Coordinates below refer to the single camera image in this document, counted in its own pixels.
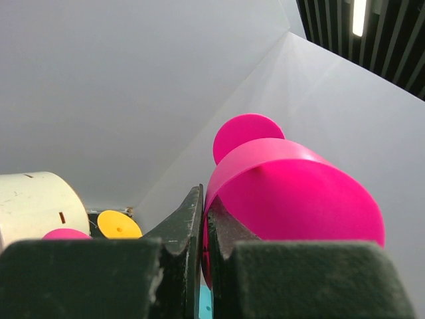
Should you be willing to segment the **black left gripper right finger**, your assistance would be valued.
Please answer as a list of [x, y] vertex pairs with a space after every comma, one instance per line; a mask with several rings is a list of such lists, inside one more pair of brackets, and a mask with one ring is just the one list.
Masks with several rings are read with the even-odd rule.
[[415, 318], [388, 255], [350, 241], [261, 241], [214, 199], [205, 272], [214, 318]]

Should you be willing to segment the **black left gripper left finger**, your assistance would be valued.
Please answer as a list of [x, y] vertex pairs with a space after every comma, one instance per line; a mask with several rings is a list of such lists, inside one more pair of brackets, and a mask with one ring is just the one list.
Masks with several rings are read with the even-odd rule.
[[197, 318], [203, 187], [140, 239], [26, 240], [1, 253], [2, 318]]

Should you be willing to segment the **blue wine glass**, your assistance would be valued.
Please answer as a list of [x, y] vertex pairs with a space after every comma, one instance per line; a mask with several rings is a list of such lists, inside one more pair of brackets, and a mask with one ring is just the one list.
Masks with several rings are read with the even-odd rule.
[[207, 285], [200, 285], [199, 291], [199, 319], [212, 319], [211, 291]]

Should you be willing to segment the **orange wine glass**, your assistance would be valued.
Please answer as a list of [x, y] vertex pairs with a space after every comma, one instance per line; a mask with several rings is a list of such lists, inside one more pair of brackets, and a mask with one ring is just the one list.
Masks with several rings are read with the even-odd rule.
[[107, 239], [139, 239], [143, 236], [137, 223], [119, 211], [101, 212], [98, 215], [97, 223], [100, 232]]

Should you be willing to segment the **pink wine glass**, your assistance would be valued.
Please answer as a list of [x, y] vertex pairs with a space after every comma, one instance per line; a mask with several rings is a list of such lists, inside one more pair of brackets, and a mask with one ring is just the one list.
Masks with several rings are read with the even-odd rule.
[[224, 208], [262, 240], [385, 244], [383, 214], [356, 179], [288, 140], [272, 119], [241, 114], [218, 130], [205, 209]]
[[90, 235], [87, 235], [86, 233], [83, 233], [81, 231], [78, 231], [76, 229], [69, 229], [69, 228], [59, 228], [54, 229], [50, 232], [48, 232], [44, 237], [44, 240], [86, 240], [91, 239]]

